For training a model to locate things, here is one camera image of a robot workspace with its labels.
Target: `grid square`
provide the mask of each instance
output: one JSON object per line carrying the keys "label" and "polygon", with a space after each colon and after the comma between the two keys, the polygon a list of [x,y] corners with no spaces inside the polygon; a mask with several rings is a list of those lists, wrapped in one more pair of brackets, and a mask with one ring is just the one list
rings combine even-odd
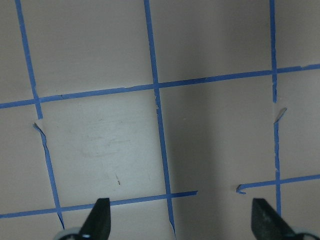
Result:
{"label": "grid square", "polygon": [[0,109],[0,214],[55,207],[33,105]]}
{"label": "grid square", "polygon": [[166,193],[152,90],[47,102],[42,111],[61,206]]}
{"label": "grid square", "polygon": [[275,178],[271,76],[160,93],[172,192]]}
{"label": "grid square", "polygon": [[320,174],[320,70],[278,75],[278,110],[287,111],[279,122],[281,178]]}
{"label": "grid square", "polygon": [[271,68],[269,1],[152,0],[159,82]]}
{"label": "grid square", "polygon": [[0,103],[33,99],[14,1],[0,2]]}
{"label": "grid square", "polygon": [[250,188],[246,193],[237,194],[229,185],[216,189],[204,186],[196,197],[172,199],[177,239],[255,240],[252,199],[265,198],[275,209],[275,187]]}
{"label": "grid square", "polygon": [[[81,227],[90,210],[67,211],[63,219],[68,228]],[[109,240],[174,240],[167,201],[156,200],[111,206]]]}
{"label": "grid square", "polygon": [[320,63],[318,0],[275,1],[278,68]]}
{"label": "grid square", "polygon": [[56,213],[0,219],[0,239],[53,240],[62,230]]}
{"label": "grid square", "polygon": [[39,96],[151,84],[143,1],[24,1]]}
{"label": "grid square", "polygon": [[320,180],[281,185],[282,216],[297,232],[320,235]]}

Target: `torn tape end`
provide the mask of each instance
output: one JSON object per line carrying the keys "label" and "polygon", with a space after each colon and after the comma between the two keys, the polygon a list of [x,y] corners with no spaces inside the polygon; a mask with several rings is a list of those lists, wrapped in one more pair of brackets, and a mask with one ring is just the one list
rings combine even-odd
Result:
{"label": "torn tape end", "polygon": [[282,108],[282,109],[280,110],[278,116],[277,116],[276,119],[275,119],[274,124],[278,123],[278,122],[282,119],[282,117],[284,116],[284,114],[286,113],[287,110],[288,110],[288,109],[287,109],[286,107],[284,107],[284,108]]}
{"label": "torn tape end", "polygon": [[63,218],[62,218],[62,214],[60,215],[59,213],[57,213],[57,215],[58,215],[58,218],[59,218],[59,220],[60,220],[60,223],[61,223],[61,226],[62,226],[62,229],[63,230],[65,230],[66,228],[65,228],[65,223],[64,223],[64,220],[63,220]]}
{"label": "torn tape end", "polygon": [[236,188],[236,193],[237,194],[242,194],[242,195],[246,195],[247,193],[244,192],[244,191],[241,191],[242,189],[245,189],[245,188],[242,188],[242,185],[240,184],[237,188]]}

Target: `blue painter's tape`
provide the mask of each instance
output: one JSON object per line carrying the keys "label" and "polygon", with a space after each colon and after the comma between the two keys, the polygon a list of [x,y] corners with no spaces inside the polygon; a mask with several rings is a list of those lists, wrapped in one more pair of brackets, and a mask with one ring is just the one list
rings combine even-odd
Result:
{"label": "blue painter's tape", "polygon": [[34,99],[5,102],[5,103],[0,103],[0,109],[8,109],[8,108],[14,108],[14,107],[20,107],[20,106],[26,106],[26,105],[32,105],[32,104],[35,104]]}
{"label": "blue painter's tape", "polygon": [[31,57],[30,57],[30,50],[29,50],[27,32],[26,32],[26,27],[25,27],[25,20],[24,20],[24,15],[22,13],[22,6],[21,6],[20,0],[15,0],[15,7],[16,7],[16,12],[18,15],[18,20],[19,20],[19,25],[20,25],[20,31],[21,31],[21,36],[22,36],[22,45],[23,45],[23,50],[24,50],[26,67],[28,69],[32,94],[33,94],[33,98],[34,98],[34,104],[35,104],[36,112],[38,115],[38,119],[42,119],[43,114],[42,114],[41,105],[40,105],[39,97],[38,97],[37,90],[36,90],[35,74],[34,74],[34,69],[33,69],[32,61],[31,61]]}
{"label": "blue painter's tape", "polygon": [[272,65],[272,98],[277,102],[277,58],[276,58],[276,20],[275,0],[269,0],[270,10],[270,39],[271,39],[271,65]]}
{"label": "blue painter's tape", "polygon": [[291,67],[283,67],[278,68],[278,73],[290,73],[290,72],[297,72],[297,71],[306,71],[306,70],[316,70],[320,69],[320,64],[311,64],[307,66],[291,66]]}
{"label": "blue painter's tape", "polygon": [[25,216],[32,216],[32,215],[41,215],[41,214],[52,214],[56,212],[57,210],[55,208],[33,210],[33,211],[22,211],[22,212],[0,214],[0,219],[10,219],[10,218],[18,218],[18,217],[25,217]]}
{"label": "blue painter's tape", "polygon": [[298,177],[292,177],[292,178],[287,178],[287,179],[280,179],[279,182],[277,182],[275,180],[272,180],[272,181],[261,181],[261,182],[240,184],[237,187],[236,192],[238,194],[246,194],[242,190],[250,189],[250,188],[271,186],[271,185],[276,185],[278,183],[280,183],[280,184],[291,184],[291,183],[298,183],[298,182],[312,181],[312,180],[320,180],[320,174],[309,175],[309,176],[298,176]]}
{"label": "blue painter's tape", "polygon": [[250,188],[258,188],[258,187],[265,187],[265,186],[271,186],[271,185],[275,185],[276,181],[272,180],[272,181],[260,181],[260,182],[253,182],[253,183],[245,183],[245,184],[240,184],[237,188],[236,188],[236,192],[238,194],[247,194],[246,192],[242,191],[244,189],[250,189]]}
{"label": "blue painter's tape", "polygon": [[185,192],[177,192],[172,193],[172,198],[182,198],[182,197],[189,197],[189,196],[196,196],[198,194],[198,191],[185,191]]}
{"label": "blue painter's tape", "polygon": [[43,145],[44,153],[45,153],[45,163],[46,163],[46,167],[47,167],[48,174],[49,174],[51,190],[52,190],[52,194],[53,194],[53,200],[54,200],[56,212],[58,214],[58,217],[60,219],[60,222],[61,222],[63,229],[65,229],[64,219],[63,219],[62,212],[61,212],[58,191],[57,191],[57,186],[56,186],[56,181],[55,181],[54,170],[52,167],[50,153],[49,153],[49,149],[47,146],[47,137],[37,124],[34,123],[33,127],[41,134],[42,145]]}
{"label": "blue painter's tape", "polygon": [[279,121],[286,113],[287,108],[281,109],[279,115],[273,124],[274,132],[274,165],[275,165],[275,197],[276,197],[276,211],[281,216],[281,176],[280,176],[280,159],[279,159]]}
{"label": "blue painter's tape", "polygon": [[149,0],[144,0],[144,11],[145,11],[146,29],[147,29],[148,40],[149,40],[152,78],[153,78],[153,83],[158,84],[156,50],[155,50],[155,42],[154,42],[154,33],[152,29],[151,10],[150,10]]}
{"label": "blue painter's tape", "polygon": [[271,70],[264,70],[264,71],[241,72],[241,73],[226,74],[226,75],[219,75],[219,76],[209,76],[209,77],[194,78],[194,79],[180,80],[180,81],[168,81],[168,82],[159,83],[159,88],[170,88],[170,87],[193,85],[193,84],[204,84],[204,83],[218,82],[218,81],[224,81],[224,80],[268,76],[271,74],[272,74]]}
{"label": "blue painter's tape", "polygon": [[153,84],[154,84],[155,103],[157,105],[156,113],[157,113],[160,147],[161,147],[161,155],[162,155],[165,192],[167,196],[166,200],[167,200],[167,207],[168,207],[168,215],[169,215],[169,221],[173,228],[173,232],[174,234],[176,234],[174,211],[173,211],[172,198],[171,198],[167,151],[166,151],[166,143],[165,143],[165,133],[164,133],[163,118],[162,118],[160,91],[159,91],[156,50],[155,50],[154,33],[152,28],[152,18],[151,18],[149,0],[144,0],[144,11],[145,11],[146,29],[147,29],[148,40],[149,40],[149,51],[150,51],[150,60],[151,60],[151,68],[152,68],[152,78],[153,78]]}
{"label": "blue painter's tape", "polygon": [[312,180],[320,180],[320,174],[310,175],[310,176],[298,176],[298,177],[283,179],[283,180],[280,180],[280,183],[281,184],[290,184],[290,183],[312,181]]}
{"label": "blue painter's tape", "polygon": [[136,91],[144,91],[154,89],[153,84],[146,85],[138,85],[132,87],[119,87],[119,88],[111,88],[111,89],[103,89],[103,90],[94,90],[94,91],[84,91],[84,92],[76,92],[76,93],[68,93],[61,95],[53,95],[53,96],[45,96],[41,97],[39,100],[41,103],[52,102],[52,101],[60,101],[66,99],[78,99],[92,96],[101,96],[101,95],[109,95],[109,94],[118,94],[118,93],[129,93]]}
{"label": "blue painter's tape", "polygon": [[[195,196],[195,195],[197,195],[197,193],[198,193],[198,191],[178,192],[178,193],[172,193],[170,197],[171,198],[183,198],[183,197]],[[155,201],[155,200],[161,200],[161,199],[167,199],[167,198],[168,198],[168,196],[166,194],[155,195],[155,196],[145,196],[145,197],[138,197],[138,198],[132,198],[132,199],[111,201],[110,205],[111,206],[125,205],[125,204],[149,202],[149,201]],[[65,206],[65,207],[61,207],[60,211],[61,212],[69,212],[69,211],[76,211],[76,210],[92,209],[94,207],[94,205],[95,204]],[[57,212],[56,208],[34,210],[34,211],[23,211],[23,212],[0,214],[0,219],[17,218],[17,217],[41,215],[41,214],[52,214],[52,213],[56,213],[56,212]]]}

